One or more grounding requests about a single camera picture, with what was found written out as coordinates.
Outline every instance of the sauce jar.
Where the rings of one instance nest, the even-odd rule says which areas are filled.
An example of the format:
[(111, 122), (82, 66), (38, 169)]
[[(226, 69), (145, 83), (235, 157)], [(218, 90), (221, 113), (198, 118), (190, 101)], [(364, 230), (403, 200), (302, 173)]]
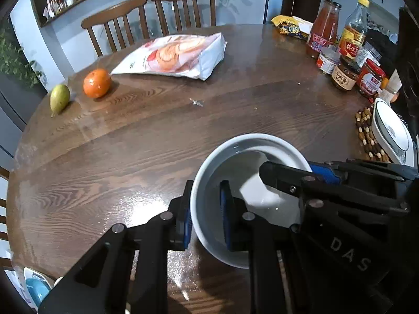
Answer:
[(339, 63), (340, 53), (329, 47), (322, 47), (317, 58), (317, 67), (326, 74), (332, 74), (335, 66)]
[(339, 58), (339, 64), (332, 72), (332, 83), (343, 91), (350, 91), (358, 80), (361, 68), (358, 64), (345, 55)]
[(375, 93), (380, 91), (380, 85), (385, 78), (385, 72), (371, 59), (363, 64), (361, 74), (358, 77), (357, 85), (359, 93), (364, 97), (371, 98)]
[(323, 46), (335, 44), (341, 8), (342, 5), (333, 0), (323, 0), (323, 7), (311, 27), (306, 44), (306, 53), (312, 58), (318, 58)]

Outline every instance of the red sauce bottle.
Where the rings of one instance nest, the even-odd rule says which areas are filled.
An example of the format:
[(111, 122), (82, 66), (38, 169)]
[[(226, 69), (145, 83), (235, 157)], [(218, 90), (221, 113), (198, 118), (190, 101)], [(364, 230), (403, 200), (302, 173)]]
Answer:
[(312, 58), (317, 59), (323, 46), (335, 44), (341, 8), (342, 5), (333, 0), (323, 0), (323, 7), (307, 39), (306, 53)]

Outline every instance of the green leaves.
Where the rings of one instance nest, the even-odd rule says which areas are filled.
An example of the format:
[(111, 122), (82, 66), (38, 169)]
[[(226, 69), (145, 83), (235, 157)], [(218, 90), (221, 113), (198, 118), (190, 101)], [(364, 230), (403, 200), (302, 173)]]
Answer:
[(33, 87), (39, 83), (38, 77), (43, 76), (43, 73), (32, 69), (36, 61), (26, 60), (24, 49), (16, 43), (13, 32), (9, 22), (0, 23), (0, 72), (14, 76), (26, 86)]

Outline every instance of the snack bag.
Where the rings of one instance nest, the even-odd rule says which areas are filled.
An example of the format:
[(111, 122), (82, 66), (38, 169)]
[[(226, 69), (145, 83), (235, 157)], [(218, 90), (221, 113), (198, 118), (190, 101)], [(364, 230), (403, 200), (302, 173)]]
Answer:
[(223, 60), (226, 45), (221, 33), (159, 37), (128, 54), (111, 74), (148, 73), (205, 80)]
[(272, 23), (283, 35), (296, 37), (297, 39), (307, 40), (313, 24), (296, 16), (278, 15), (272, 19)]

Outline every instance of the bowl rim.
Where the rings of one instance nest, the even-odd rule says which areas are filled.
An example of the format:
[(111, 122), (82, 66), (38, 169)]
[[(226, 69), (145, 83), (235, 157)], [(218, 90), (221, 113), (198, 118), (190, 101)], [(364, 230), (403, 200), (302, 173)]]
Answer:
[(192, 190), (191, 190), (190, 212), (191, 212), (192, 224), (193, 224), (196, 235), (198, 236), (198, 239), (200, 240), (201, 244), (204, 246), (204, 248), (212, 256), (217, 258), (219, 261), (224, 262), (225, 264), (228, 264), (228, 265), (231, 265), (231, 266), (237, 267), (237, 268), (248, 268), (248, 267), (243, 267), (242, 265), (235, 264), (234, 262), (226, 260), (225, 258), (220, 256), (220, 254), (218, 254), (217, 249), (214, 249), (211, 246), (211, 244), (209, 244), (206, 237), (204, 236), (204, 233), (202, 232), (201, 226), (198, 222), (198, 216), (196, 214), (196, 196), (198, 194), (198, 187), (200, 185), (202, 177), (203, 177), (205, 171), (207, 170), (207, 168), (209, 167), (210, 163), (214, 160), (214, 158), (219, 153), (221, 153), (222, 151), (224, 151), (225, 149), (230, 147), (232, 144), (242, 142), (242, 141), (245, 141), (245, 140), (249, 140), (249, 139), (262, 139), (262, 140), (272, 141), (272, 142), (284, 147), (285, 151), (289, 151), (290, 154), (292, 154), (296, 157), (295, 161), (297, 163), (302, 164), (306, 168), (307, 171), (311, 172), (311, 168), (310, 168), (309, 163), (304, 158), (304, 156), (293, 145), (291, 145), (290, 143), (288, 143), (284, 139), (281, 139), (281, 138), (278, 138), (276, 136), (266, 134), (266, 133), (248, 133), (248, 134), (242, 134), (242, 135), (230, 138), (229, 140), (225, 141), (224, 143), (222, 143), (221, 145), (216, 147), (216, 149), (214, 149), (209, 154), (209, 156), (204, 160), (204, 162), (200, 166), (200, 168), (199, 168), (199, 170), (198, 170), (198, 172), (195, 176), (194, 183), (192, 185)]

